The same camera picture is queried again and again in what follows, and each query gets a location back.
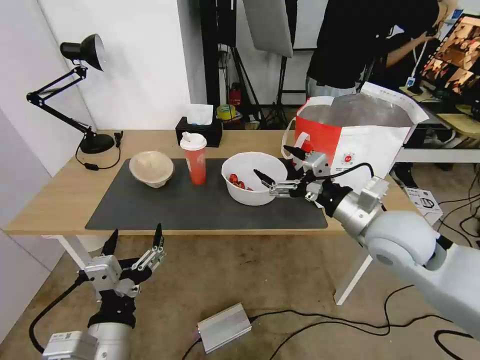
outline computer screen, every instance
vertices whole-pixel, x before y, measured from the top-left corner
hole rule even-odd
[[[462,15],[421,73],[424,80],[457,95],[480,84],[480,17]]]

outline cup lid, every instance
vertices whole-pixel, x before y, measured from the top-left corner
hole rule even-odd
[[[182,138],[180,140],[180,147],[183,150],[196,151],[201,150],[207,146],[207,139],[197,133],[182,132]]]

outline table leg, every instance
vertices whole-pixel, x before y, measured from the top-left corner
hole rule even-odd
[[[360,255],[351,265],[347,274],[343,277],[339,286],[337,286],[335,290],[335,295],[333,295],[333,298],[335,299],[335,303],[337,305],[340,306],[345,302],[355,285],[359,282],[360,278],[369,267],[372,260],[373,259],[369,252],[363,248]]]
[[[77,236],[43,235],[43,238],[57,239],[80,269],[92,260]]]

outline logo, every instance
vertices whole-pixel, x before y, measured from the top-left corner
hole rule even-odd
[[[355,160],[355,154],[354,153],[346,153],[343,155],[343,159],[341,161],[342,165],[353,165]]]

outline red cup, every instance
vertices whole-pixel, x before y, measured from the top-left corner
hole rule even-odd
[[[205,184],[207,180],[207,164],[205,147],[207,140],[200,134],[184,132],[180,147],[185,150],[186,165],[190,172],[191,182],[195,185]]]

